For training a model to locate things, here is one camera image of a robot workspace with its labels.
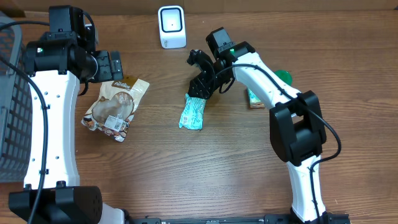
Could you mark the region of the teal snack packet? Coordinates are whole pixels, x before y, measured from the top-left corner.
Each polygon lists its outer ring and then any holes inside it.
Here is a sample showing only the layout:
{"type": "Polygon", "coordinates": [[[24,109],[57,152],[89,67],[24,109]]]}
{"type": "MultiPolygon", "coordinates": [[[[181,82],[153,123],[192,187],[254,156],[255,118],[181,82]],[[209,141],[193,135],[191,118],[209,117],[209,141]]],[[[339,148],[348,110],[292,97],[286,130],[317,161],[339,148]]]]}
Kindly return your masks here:
{"type": "Polygon", "coordinates": [[[179,121],[179,128],[201,130],[206,100],[185,94],[185,107],[179,121]]]}

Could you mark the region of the small green white sachet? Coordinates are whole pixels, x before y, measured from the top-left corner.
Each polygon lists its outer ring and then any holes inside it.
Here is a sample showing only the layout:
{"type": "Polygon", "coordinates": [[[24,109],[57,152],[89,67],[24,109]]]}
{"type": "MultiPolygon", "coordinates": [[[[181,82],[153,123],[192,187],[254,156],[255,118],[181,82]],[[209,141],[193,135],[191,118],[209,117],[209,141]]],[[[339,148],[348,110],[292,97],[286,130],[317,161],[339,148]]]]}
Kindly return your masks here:
{"type": "Polygon", "coordinates": [[[247,89],[247,91],[248,91],[249,104],[262,103],[262,101],[250,89],[247,89]]]}

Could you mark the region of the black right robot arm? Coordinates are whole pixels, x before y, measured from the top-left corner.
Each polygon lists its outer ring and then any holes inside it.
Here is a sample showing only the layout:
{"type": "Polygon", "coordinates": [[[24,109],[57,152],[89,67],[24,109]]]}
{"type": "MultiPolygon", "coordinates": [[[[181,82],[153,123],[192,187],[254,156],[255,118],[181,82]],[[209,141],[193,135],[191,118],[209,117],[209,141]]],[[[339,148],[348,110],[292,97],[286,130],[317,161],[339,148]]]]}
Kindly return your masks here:
{"type": "Polygon", "coordinates": [[[188,95],[207,100],[224,84],[247,86],[269,110],[270,142],[287,164],[292,185],[292,212],[299,223],[323,223],[319,163],[326,141],[319,100],[312,91],[301,93],[282,81],[247,42],[233,42],[220,27],[206,37],[213,53],[191,50],[189,65],[200,74],[190,81],[188,95]]]}

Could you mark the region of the brown cookie bag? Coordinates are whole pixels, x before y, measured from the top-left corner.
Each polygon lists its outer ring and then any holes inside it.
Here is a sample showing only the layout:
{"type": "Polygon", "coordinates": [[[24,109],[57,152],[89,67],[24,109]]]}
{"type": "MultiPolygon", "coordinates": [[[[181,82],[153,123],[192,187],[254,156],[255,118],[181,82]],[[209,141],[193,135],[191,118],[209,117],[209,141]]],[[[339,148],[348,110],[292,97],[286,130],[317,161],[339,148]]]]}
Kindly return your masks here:
{"type": "Polygon", "coordinates": [[[135,112],[150,84],[136,77],[101,84],[98,99],[85,113],[81,123],[91,131],[101,131],[123,142],[135,112]]]}

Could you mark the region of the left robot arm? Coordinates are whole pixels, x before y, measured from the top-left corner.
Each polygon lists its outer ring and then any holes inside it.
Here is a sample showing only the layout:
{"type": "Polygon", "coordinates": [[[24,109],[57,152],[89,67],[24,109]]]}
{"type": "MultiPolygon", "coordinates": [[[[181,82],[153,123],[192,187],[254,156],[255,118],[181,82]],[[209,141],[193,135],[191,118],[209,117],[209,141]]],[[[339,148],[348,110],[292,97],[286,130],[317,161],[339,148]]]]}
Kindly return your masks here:
{"type": "Polygon", "coordinates": [[[47,26],[17,70],[30,86],[32,132],[24,189],[9,194],[9,209],[27,223],[128,223],[98,187],[80,185],[75,159],[76,100],[90,83],[123,78],[120,55],[96,49],[95,24],[78,7],[50,7],[47,26]]]}

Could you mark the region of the small orange sachet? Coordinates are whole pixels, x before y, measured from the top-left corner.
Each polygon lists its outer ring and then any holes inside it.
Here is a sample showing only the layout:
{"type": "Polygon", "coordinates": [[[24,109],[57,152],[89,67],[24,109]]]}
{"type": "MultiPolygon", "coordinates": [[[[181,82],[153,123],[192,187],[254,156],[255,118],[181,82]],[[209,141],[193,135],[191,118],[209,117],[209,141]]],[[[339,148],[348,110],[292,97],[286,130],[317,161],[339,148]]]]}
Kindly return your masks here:
{"type": "Polygon", "coordinates": [[[250,103],[249,107],[253,109],[264,109],[265,105],[263,103],[250,103]]]}

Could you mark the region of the green lid seasoning jar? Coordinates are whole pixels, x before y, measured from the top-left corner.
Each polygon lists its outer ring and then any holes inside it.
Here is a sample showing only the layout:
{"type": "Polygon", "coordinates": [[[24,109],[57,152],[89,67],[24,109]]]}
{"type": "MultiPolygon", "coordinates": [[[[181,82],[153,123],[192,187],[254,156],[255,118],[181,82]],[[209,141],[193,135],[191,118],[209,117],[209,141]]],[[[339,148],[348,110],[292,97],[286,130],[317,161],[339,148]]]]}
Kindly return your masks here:
{"type": "Polygon", "coordinates": [[[277,70],[274,72],[283,82],[288,84],[289,86],[293,83],[293,78],[291,74],[286,70],[277,70]]]}

